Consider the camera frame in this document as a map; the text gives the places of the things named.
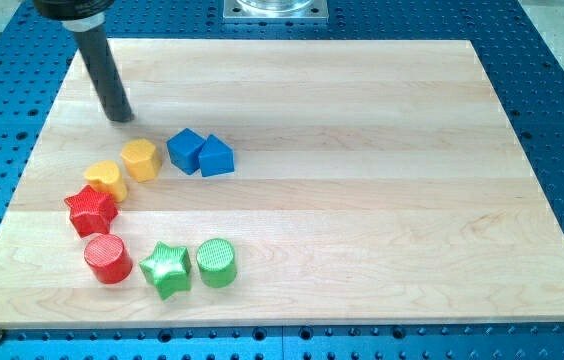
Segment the black robot arm flange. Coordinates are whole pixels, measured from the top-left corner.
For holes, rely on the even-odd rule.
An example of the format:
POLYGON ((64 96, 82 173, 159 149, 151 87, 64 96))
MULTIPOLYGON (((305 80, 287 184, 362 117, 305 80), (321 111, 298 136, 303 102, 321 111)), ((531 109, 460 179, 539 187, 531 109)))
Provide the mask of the black robot arm flange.
POLYGON ((91 17, 105 11, 114 2, 115 0, 32 0, 41 16, 60 21, 91 17))

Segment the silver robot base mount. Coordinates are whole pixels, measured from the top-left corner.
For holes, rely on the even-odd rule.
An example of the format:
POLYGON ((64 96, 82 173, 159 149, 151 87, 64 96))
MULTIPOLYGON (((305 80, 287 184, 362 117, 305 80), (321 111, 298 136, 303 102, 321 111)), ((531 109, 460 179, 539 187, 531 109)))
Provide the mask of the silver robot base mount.
POLYGON ((224 0, 223 19, 228 22, 273 20, 327 20, 327 0, 224 0))

